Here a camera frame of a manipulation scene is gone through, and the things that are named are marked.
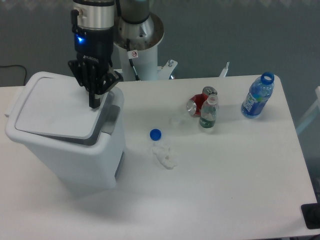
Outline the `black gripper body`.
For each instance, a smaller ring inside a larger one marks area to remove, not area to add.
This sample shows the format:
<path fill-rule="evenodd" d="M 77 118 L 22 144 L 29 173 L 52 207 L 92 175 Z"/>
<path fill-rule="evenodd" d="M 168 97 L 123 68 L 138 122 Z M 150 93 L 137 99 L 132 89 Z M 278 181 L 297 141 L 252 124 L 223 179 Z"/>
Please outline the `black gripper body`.
<path fill-rule="evenodd" d="M 97 64 L 102 70 L 109 70 L 112 64 L 113 28 L 86 29 L 73 27 L 74 48 L 77 59 L 73 61 L 73 69 L 77 70 L 85 59 Z"/>

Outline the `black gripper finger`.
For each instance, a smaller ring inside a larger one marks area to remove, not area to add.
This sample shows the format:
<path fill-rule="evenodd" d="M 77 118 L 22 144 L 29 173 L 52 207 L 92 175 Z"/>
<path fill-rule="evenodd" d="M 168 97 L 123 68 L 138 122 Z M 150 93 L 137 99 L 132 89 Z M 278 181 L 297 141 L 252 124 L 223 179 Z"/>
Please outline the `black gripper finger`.
<path fill-rule="evenodd" d="M 98 108 L 105 93 L 102 66 L 92 60 L 70 60 L 68 66 L 78 84 L 88 92 L 89 107 Z"/>
<path fill-rule="evenodd" d="M 123 81 L 123 76 L 112 68 L 112 63 L 109 62 L 98 71 L 96 94 L 102 95 L 110 91 L 118 82 Z"/>

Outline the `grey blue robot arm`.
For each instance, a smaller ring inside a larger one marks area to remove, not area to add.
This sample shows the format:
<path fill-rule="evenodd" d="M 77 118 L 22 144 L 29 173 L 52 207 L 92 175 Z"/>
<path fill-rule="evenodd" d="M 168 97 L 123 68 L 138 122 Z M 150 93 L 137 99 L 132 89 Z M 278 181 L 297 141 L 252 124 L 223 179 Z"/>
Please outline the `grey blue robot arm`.
<path fill-rule="evenodd" d="M 91 108 L 120 81 L 157 80 L 164 29 L 148 0 L 75 0 L 70 18 L 76 59 L 68 66 Z"/>

